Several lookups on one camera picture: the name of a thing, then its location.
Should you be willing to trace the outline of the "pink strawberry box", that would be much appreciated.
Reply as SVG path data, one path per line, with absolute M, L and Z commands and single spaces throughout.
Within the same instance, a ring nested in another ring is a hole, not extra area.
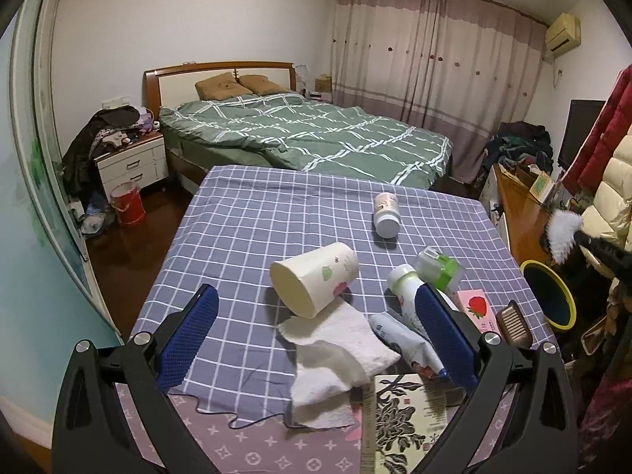
M 481 289 L 456 291 L 452 300 L 481 333 L 500 333 L 492 307 Z

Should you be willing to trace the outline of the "white paper cup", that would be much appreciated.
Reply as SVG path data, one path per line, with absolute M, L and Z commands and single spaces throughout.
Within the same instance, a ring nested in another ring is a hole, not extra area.
M 275 261 L 270 279 L 281 302 L 296 316 L 313 319 L 359 275 L 356 252 L 336 242 Z

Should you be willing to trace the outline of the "brown ridged comb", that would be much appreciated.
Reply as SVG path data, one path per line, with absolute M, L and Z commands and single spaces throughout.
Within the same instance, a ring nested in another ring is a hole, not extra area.
M 509 304 L 496 314 L 496 322 L 500 334 L 510 346 L 530 349 L 534 343 L 531 329 L 519 304 L 511 300 Z

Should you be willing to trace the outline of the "white lotion bottle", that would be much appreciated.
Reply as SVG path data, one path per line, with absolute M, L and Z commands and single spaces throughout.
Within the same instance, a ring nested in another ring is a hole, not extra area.
M 387 285 L 400 302 L 402 322 L 425 340 L 429 340 L 429 334 L 416 311 L 416 294 L 418 289 L 424 285 L 417 271 L 409 264 L 401 264 L 388 274 Z

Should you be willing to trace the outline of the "black floral patterned book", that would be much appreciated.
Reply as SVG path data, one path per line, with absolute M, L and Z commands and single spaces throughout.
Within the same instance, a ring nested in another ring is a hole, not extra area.
M 423 460 L 462 403 L 449 379 L 381 374 L 363 388 L 362 473 L 406 474 Z

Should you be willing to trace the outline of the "pink monogram mat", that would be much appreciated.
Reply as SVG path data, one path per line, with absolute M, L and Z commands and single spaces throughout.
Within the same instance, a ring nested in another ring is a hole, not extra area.
M 231 415 L 200 413 L 193 397 L 170 400 L 223 473 L 362 473 L 362 403 L 355 406 L 352 425 L 312 431 L 290 428 L 279 416 L 233 429 Z

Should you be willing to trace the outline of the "orange wooden desk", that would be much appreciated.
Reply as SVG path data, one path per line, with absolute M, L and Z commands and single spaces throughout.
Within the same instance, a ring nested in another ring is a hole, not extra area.
M 518 265 L 537 260 L 552 267 L 552 257 L 542 242 L 549 212 L 525 185 L 494 165 L 479 200 Z

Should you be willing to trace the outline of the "red bucket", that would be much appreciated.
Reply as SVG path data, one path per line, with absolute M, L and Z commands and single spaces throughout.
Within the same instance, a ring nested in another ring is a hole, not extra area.
M 110 192 L 110 205 L 115 209 L 122 227 L 140 224 L 146 217 L 140 187 L 136 182 L 124 182 Z

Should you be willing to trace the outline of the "purple checked tablecloth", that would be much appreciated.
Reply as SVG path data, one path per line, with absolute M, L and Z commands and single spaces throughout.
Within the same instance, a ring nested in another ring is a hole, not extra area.
M 373 226 L 382 183 L 255 167 L 209 172 L 186 210 L 136 332 L 151 332 L 204 284 L 218 318 L 180 394 L 243 427 L 285 415 L 313 429 L 354 420 L 350 391 L 395 361 L 367 319 L 394 304 L 389 273 L 433 246 L 494 309 L 515 301 L 537 341 L 551 328 L 483 205 L 391 186 L 402 227 Z

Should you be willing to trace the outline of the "white fur trimmed hood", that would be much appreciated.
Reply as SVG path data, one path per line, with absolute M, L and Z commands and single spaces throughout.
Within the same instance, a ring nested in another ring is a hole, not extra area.
M 574 234 L 581 230 L 582 215 L 566 210 L 555 210 L 546 225 L 549 251 L 557 264 L 563 264 L 575 246 Z

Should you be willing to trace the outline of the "white bedside cabinet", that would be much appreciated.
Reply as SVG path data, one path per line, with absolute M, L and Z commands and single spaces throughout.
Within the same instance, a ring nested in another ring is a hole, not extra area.
M 145 188 L 168 177 L 164 136 L 153 132 L 140 141 L 95 160 L 107 199 L 117 186 L 126 182 Z

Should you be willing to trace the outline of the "brown pillow right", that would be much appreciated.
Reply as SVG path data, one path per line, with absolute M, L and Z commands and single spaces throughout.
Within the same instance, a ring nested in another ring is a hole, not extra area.
M 238 83 L 259 96 L 289 92 L 289 89 L 274 83 L 265 75 L 243 75 L 238 78 Z

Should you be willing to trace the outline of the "red jacket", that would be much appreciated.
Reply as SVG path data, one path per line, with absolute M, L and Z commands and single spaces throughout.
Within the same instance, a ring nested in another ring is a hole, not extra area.
M 631 71 L 632 65 L 629 65 L 619 73 L 611 95 L 562 177 L 562 185 L 571 195 L 596 193 L 606 165 L 628 132 L 631 125 Z

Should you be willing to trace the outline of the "pink striped curtain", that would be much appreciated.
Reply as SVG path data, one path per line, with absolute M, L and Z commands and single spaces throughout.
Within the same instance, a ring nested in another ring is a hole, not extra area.
M 526 117 L 545 30 L 489 0 L 337 0 L 333 101 L 443 134 L 470 183 L 500 124 Z

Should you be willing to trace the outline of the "wall air conditioner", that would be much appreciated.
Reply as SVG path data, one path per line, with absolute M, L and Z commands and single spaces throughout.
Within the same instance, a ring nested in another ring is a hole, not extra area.
M 552 63 L 556 58 L 582 44 L 581 21 L 569 13 L 560 14 L 545 32 L 543 60 Z

